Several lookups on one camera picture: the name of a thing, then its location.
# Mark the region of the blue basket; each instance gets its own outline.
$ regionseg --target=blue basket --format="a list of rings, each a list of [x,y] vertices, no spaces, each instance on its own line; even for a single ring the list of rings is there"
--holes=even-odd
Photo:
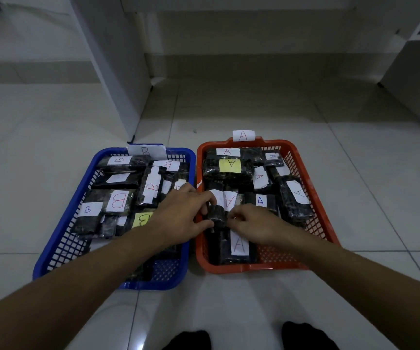
[[[195,154],[188,148],[167,147],[168,159],[189,162],[189,182],[194,184]],[[99,176],[95,169],[98,162],[109,155],[127,155],[125,147],[110,147],[98,152],[93,157],[87,172],[85,172],[79,187],[70,200],[66,211],[61,217],[48,244],[38,258],[33,271],[33,280],[49,273],[51,270],[70,262],[88,251],[87,241],[79,241],[70,230],[76,221],[80,204],[84,201],[85,192]],[[182,245],[180,259],[156,260],[153,265],[151,281],[127,281],[121,284],[121,289],[132,290],[169,290],[176,287],[184,278],[189,260],[189,242]]]

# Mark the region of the person's right arm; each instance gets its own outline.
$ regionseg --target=person's right arm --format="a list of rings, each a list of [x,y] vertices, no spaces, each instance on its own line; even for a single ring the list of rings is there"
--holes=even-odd
[[[234,207],[228,227],[293,254],[400,349],[420,350],[420,281],[312,236],[251,204]]]

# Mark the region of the floor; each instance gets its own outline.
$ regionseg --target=floor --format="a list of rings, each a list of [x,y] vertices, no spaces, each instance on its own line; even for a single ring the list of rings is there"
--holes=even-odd
[[[420,280],[420,122],[384,90],[345,78],[154,83],[136,142],[196,151],[236,129],[292,141],[341,244]],[[0,298],[31,280],[91,157],[126,139],[100,85],[0,85]],[[196,329],[214,349],[280,349],[287,320],[342,350],[394,349],[311,271],[219,276],[194,257],[173,290],[113,293],[69,349],[160,349]]]

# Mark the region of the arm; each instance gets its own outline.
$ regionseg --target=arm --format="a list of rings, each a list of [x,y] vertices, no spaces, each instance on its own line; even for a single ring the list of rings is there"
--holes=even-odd
[[[294,227],[254,205],[236,206],[228,226],[289,251],[400,349],[420,349],[420,282]]]
[[[55,269],[0,300],[0,349],[63,349],[106,298],[149,257],[188,241],[213,222],[206,214],[210,192],[190,184],[173,189],[147,225]]]

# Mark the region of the hand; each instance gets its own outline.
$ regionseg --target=hand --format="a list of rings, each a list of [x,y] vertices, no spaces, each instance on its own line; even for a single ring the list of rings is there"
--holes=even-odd
[[[261,245],[274,245],[283,230],[295,229],[266,208],[252,204],[235,206],[228,214],[226,225],[238,235]]]
[[[207,202],[216,205],[216,198],[210,191],[196,193],[195,188],[184,184],[179,190],[171,189],[163,202],[147,223],[162,232],[166,247],[184,243],[194,238],[202,231],[212,228],[213,221],[203,220],[194,223],[197,212],[206,215]]]

